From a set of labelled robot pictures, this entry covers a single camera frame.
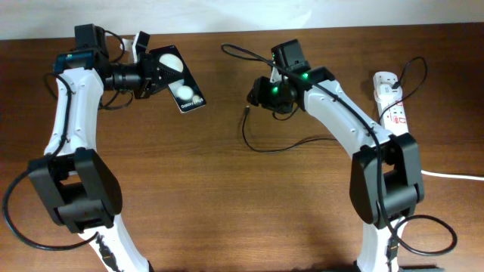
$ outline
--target white cable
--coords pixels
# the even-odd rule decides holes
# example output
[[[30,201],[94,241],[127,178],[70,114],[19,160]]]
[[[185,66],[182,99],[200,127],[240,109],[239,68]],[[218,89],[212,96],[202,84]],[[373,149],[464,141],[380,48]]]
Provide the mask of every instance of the white cable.
[[[425,170],[422,170],[422,174],[433,176],[433,177],[439,177],[439,178],[460,178],[460,179],[467,179],[472,181],[484,181],[483,177],[475,177],[475,176],[469,176],[469,175],[441,174],[441,173],[434,173],[434,172],[429,172]]]

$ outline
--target black cable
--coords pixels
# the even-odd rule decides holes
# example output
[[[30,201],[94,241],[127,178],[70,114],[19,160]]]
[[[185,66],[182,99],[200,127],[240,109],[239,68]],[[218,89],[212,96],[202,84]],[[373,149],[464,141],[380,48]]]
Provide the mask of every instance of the black cable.
[[[395,106],[396,104],[398,104],[400,102],[403,102],[405,99],[412,96],[425,83],[425,80],[427,79],[427,73],[428,73],[427,62],[425,61],[424,57],[414,57],[413,59],[408,61],[407,64],[405,64],[405,68],[403,68],[403,71],[402,71],[402,74],[400,75],[399,80],[397,82],[395,82],[395,84],[392,86],[392,88],[398,88],[398,87],[402,86],[402,80],[404,79],[405,72],[407,71],[407,68],[410,66],[410,64],[412,64],[416,60],[422,60],[423,67],[425,68],[425,73],[423,75],[422,81],[413,91],[410,92],[410,94],[405,95],[401,100],[395,101],[393,104],[390,104],[388,107],[386,107],[385,110],[383,110],[380,114],[380,118],[378,119],[380,122],[381,122],[381,119],[383,118],[383,114],[385,114],[385,112],[387,110],[389,110],[391,107]]]
[[[289,120],[291,117],[293,117],[294,113],[296,113],[296,111],[299,109],[299,106],[296,107],[296,109],[294,109],[294,111],[286,118],[278,118],[276,115],[275,115],[275,111],[272,112],[272,117],[274,117],[274,119],[278,120],[278,121],[286,121],[286,120]]]
[[[263,58],[264,60],[262,60],[262,59],[260,59],[258,57],[244,57],[244,56],[240,56],[239,54],[235,54],[235,53],[232,53],[230,51],[225,50],[225,46],[224,45],[228,45],[228,44],[222,44],[222,46],[221,46],[222,51],[224,53],[228,54],[228,55],[231,55],[232,57],[240,58],[241,60],[253,60],[253,61],[262,61],[262,62],[265,60],[265,58]]]
[[[33,167],[27,168],[26,171],[24,171],[22,174],[20,174],[15,180],[8,185],[7,190],[5,191],[5,195],[3,196],[3,201],[2,201],[2,212],[3,212],[3,217],[5,219],[5,222],[8,225],[8,228],[14,233],[14,235],[23,243],[25,243],[28,246],[32,246],[34,249],[42,249],[42,250],[48,250],[48,251],[65,251],[65,250],[71,250],[71,249],[76,249],[80,246],[84,246],[85,244],[90,243],[92,240],[96,238],[98,233],[96,232],[91,238],[82,241],[80,243],[76,243],[73,245],[68,245],[68,246],[47,246],[47,245],[42,245],[39,243],[36,243],[32,241],[31,239],[25,237],[18,229],[15,227],[14,222],[12,222],[10,214],[8,212],[8,200],[10,199],[10,195],[14,191],[15,187],[30,173],[34,172],[38,168],[43,167],[44,165],[48,164],[54,157],[56,157],[57,154],[62,150],[62,147],[64,147],[66,140],[67,140],[67,126],[69,125],[69,115],[70,115],[70,101],[72,100],[72,90],[70,89],[69,84],[58,74],[56,73],[47,73],[44,78],[47,76],[53,76],[59,81],[61,81],[66,90],[67,90],[67,105],[66,105],[66,113],[64,117],[64,128],[62,130],[62,135],[60,136],[60,143],[57,149],[52,153],[52,154],[47,154],[45,155],[36,165]]]
[[[242,138],[244,138],[245,144],[252,151],[256,151],[256,152],[259,152],[259,153],[280,153],[280,152],[292,150],[292,149],[294,149],[294,148],[296,148],[298,146],[301,146],[301,145],[307,144],[307,143],[311,143],[311,142],[314,142],[314,141],[336,141],[336,139],[334,139],[334,138],[312,138],[312,139],[301,140],[301,141],[298,141],[297,143],[291,145],[290,147],[285,147],[285,148],[276,149],[276,150],[260,150],[260,149],[256,149],[255,147],[252,147],[249,144],[249,142],[247,141],[247,138],[245,136],[245,122],[247,120],[247,116],[249,115],[249,111],[250,111],[250,107],[249,106],[246,106],[245,107],[245,110],[244,110],[244,120],[242,121]]]
[[[114,96],[106,104],[104,104],[104,105],[103,105],[103,100],[101,98],[99,100],[98,110],[103,110],[105,107],[108,107],[109,105],[111,105],[116,100],[116,98],[118,97],[119,94],[120,94],[120,91],[116,91],[116,93],[114,94]]]
[[[312,82],[311,80],[308,80],[308,79],[303,79],[303,78],[300,77],[300,75],[297,75],[295,73],[287,71],[286,69],[272,63],[272,61],[267,60],[264,57],[259,56],[258,54],[255,54],[251,51],[248,51],[246,49],[243,49],[243,48],[240,48],[236,45],[231,45],[231,44],[222,44],[221,45],[222,50],[224,52],[225,52],[225,50],[224,50],[225,46],[239,50],[239,51],[241,51],[245,54],[248,54],[252,57],[260,59],[262,62],[268,64],[272,68],[278,69],[279,71],[281,71],[282,76],[284,76],[284,74],[285,74],[287,77],[292,78],[293,80],[299,80],[301,82],[310,83],[313,87],[316,87],[316,88],[322,90],[324,93],[326,93],[327,95],[332,97],[334,99],[334,101],[338,101],[340,104],[342,104],[366,128],[366,130],[368,131],[368,134],[371,136],[371,138],[375,142],[375,151],[377,152],[377,193],[378,193],[377,204],[379,206],[380,213],[383,217],[383,221],[385,222],[386,227],[388,227],[388,230],[392,234],[392,238],[394,240],[396,240],[398,243],[400,243],[400,245],[402,245],[409,252],[412,252],[412,253],[417,254],[417,255],[422,255],[422,256],[443,255],[443,254],[449,253],[450,251],[452,251],[455,248],[455,246],[457,245],[457,242],[458,242],[458,237],[457,237],[457,234],[455,233],[454,229],[451,226],[449,226],[447,223],[445,223],[444,221],[442,221],[438,218],[434,218],[433,216],[429,216],[429,215],[411,215],[411,216],[408,216],[405,219],[405,221],[410,221],[410,220],[414,220],[414,219],[418,219],[418,218],[425,218],[425,219],[428,219],[428,220],[431,220],[431,221],[435,221],[437,224],[441,224],[452,235],[452,243],[447,248],[439,250],[439,251],[435,251],[435,252],[426,252],[426,251],[418,250],[418,249],[415,249],[415,248],[409,246],[405,241],[403,241],[399,237],[399,235],[396,232],[396,229],[394,227],[392,227],[392,225],[390,224],[389,216],[388,216],[388,214],[386,212],[386,208],[385,208],[385,203],[383,202],[383,185],[382,185],[383,181],[381,179],[382,178],[382,163],[383,162],[382,162],[380,142],[378,141],[378,138],[375,135],[375,132],[373,131],[372,127],[370,127],[369,124],[367,124],[366,121],[353,108],[350,107],[350,105],[348,105],[345,101],[343,101],[341,98],[339,98],[336,94],[333,94],[331,91],[327,90],[325,87],[317,84],[316,82]]]
[[[121,37],[119,37],[117,34],[111,32],[109,30],[105,30],[105,32],[111,34],[114,38],[116,38],[119,41],[119,43],[121,44],[121,47],[123,47],[123,50],[121,51],[121,55],[111,61],[111,63],[116,63],[123,58],[124,50],[126,50],[126,47],[124,45],[123,39],[121,39]]]
[[[111,105],[114,102],[114,100],[116,100],[116,97],[119,95],[119,91],[116,91],[116,94],[113,96],[113,98],[111,98],[111,100],[109,100],[109,102],[107,102],[105,105],[102,105],[100,102],[101,105],[98,108],[98,110],[120,110],[120,109],[126,108],[131,104],[131,102],[133,102],[133,98],[135,96],[133,94],[133,91],[129,91],[129,93],[131,94],[131,98],[129,99],[128,102],[120,106],[109,107],[109,105]]]
[[[55,95],[54,91],[52,91],[52,88],[51,86],[48,84],[48,81],[47,81],[47,78],[50,76],[51,74],[50,73],[46,73],[44,76],[43,76],[43,81],[44,81],[44,86],[45,88],[47,88],[47,91],[48,93],[54,98],[54,100],[57,100],[57,95]]]

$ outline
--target power strip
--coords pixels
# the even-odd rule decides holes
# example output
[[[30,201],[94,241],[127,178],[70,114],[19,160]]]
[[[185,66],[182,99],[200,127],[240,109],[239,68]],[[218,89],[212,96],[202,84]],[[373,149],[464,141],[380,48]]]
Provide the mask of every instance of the power strip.
[[[398,81],[396,74],[391,72],[378,72],[373,76],[374,96],[378,105],[378,116],[391,104],[402,99],[402,87],[392,89]],[[399,136],[408,132],[407,117],[403,109],[403,102],[400,102],[385,112],[380,124]]]

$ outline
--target cable connector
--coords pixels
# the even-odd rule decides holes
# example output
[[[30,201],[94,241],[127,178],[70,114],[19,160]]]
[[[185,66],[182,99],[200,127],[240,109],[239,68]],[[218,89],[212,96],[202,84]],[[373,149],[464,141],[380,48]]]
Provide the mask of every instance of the cable connector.
[[[393,238],[390,238],[388,248],[386,250],[386,258],[388,258],[388,263],[391,263],[394,258],[399,253],[399,242]]]
[[[398,80],[397,82],[395,82],[395,84],[393,84],[392,90],[396,90],[401,86],[402,86],[402,83]]]
[[[42,158],[33,159],[29,162],[27,166],[27,171],[34,172],[35,170],[43,167],[44,165],[47,165],[50,160],[51,160],[51,155],[45,155]]]
[[[104,236],[98,235],[98,238],[96,239],[96,243],[99,245],[99,253],[101,253],[102,260],[109,268],[111,268],[111,270],[120,272],[116,264],[116,257],[111,252],[109,247],[104,244],[103,238]]]

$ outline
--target wooden table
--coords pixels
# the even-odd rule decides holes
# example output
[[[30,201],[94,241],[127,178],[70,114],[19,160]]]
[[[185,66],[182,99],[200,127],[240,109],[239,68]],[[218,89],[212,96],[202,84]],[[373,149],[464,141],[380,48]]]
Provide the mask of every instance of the wooden table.
[[[180,114],[168,91],[136,100],[128,109],[100,111],[98,152],[123,190],[123,217],[140,252],[156,271],[275,271],[351,264],[361,245],[361,220],[349,200],[350,159],[334,142],[307,144],[268,155],[244,146],[240,121],[253,80],[266,65],[234,59],[219,46],[231,42],[269,56],[298,38],[313,66],[325,65],[346,93],[377,116],[372,75],[400,73],[425,56],[425,86],[405,104],[411,133],[428,171],[481,175],[484,159],[484,24],[358,27],[271,32],[152,36],[150,48],[177,45],[206,96],[201,110]],[[110,39],[112,56],[117,45]],[[0,42],[0,193],[38,158],[48,143],[56,102],[42,84],[57,54],[73,39]],[[408,72],[407,87],[423,70]],[[253,108],[247,123],[254,146],[284,147],[328,131],[307,113],[278,122]],[[458,247],[425,258],[404,249],[401,265],[438,264],[449,271],[484,268],[484,184],[423,177],[426,199],[418,213],[452,225]],[[79,242],[48,217],[24,181],[11,199],[18,227],[40,243]],[[88,246],[43,252],[0,224],[3,271],[104,271]],[[440,249],[450,238],[429,222],[407,226],[413,246]]]

